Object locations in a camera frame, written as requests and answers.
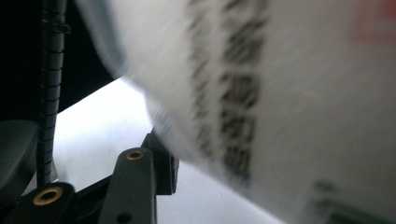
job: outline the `black mechanism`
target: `black mechanism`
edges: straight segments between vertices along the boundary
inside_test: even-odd
[[[154,133],[143,145],[155,148],[122,152],[112,176],[78,193],[69,184],[51,183],[21,197],[14,209],[0,210],[7,212],[3,223],[157,223],[156,195],[175,192],[178,159],[161,147]]]
[[[35,173],[37,135],[32,121],[0,122],[0,210],[21,197]]]
[[[98,223],[157,223],[155,189],[152,152],[143,147],[122,152]]]

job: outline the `brass screw hole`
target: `brass screw hole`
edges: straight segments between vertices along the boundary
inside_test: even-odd
[[[130,161],[135,161],[135,160],[139,160],[143,156],[144,156],[143,152],[141,152],[141,151],[133,151],[133,152],[129,153],[126,156],[126,159],[128,159]]]
[[[58,200],[64,191],[59,187],[53,187],[49,189],[43,189],[40,193],[38,193],[33,199],[33,204],[37,206],[43,206]]]

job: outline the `brass insert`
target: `brass insert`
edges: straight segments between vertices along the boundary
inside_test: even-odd
[[[49,189],[43,189],[33,199],[33,204],[37,206],[43,206],[58,200],[64,191],[60,187],[53,187]]]

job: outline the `dark background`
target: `dark background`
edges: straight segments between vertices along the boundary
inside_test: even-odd
[[[0,0],[0,120],[37,120],[41,78],[41,1]],[[59,112],[113,79],[100,62],[76,4],[67,1]]]

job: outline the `white surface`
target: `white surface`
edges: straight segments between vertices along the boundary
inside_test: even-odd
[[[152,126],[141,92],[130,87],[118,79],[59,115],[54,160],[61,181],[88,187],[113,172],[123,150],[141,145]],[[177,193],[157,199],[160,224],[281,223],[185,163]]]

